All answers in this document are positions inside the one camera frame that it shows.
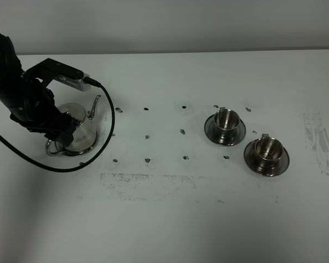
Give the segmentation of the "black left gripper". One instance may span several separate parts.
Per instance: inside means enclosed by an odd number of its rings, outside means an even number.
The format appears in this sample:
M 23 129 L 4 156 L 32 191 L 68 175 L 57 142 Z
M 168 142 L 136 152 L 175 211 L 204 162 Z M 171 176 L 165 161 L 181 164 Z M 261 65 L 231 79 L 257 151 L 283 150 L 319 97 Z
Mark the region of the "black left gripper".
M 10 114 L 10 119 L 30 132 L 44 133 L 45 137 L 63 147 L 73 142 L 75 126 L 71 116 L 55 106 L 54 95 L 45 83 L 34 79 L 28 95 L 24 97 L 22 110 Z

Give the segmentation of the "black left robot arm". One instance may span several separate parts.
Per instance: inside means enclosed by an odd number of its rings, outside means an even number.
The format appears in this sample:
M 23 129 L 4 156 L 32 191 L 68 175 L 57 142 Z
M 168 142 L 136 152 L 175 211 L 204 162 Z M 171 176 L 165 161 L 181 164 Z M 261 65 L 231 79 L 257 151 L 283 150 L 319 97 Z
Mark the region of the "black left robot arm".
M 76 128 L 72 117 L 55 106 L 54 95 L 47 88 L 57 75 L 42 64 L 24 71 L 10 38 L 0 34 L 0 101 L 13 121 L 68 146 Z

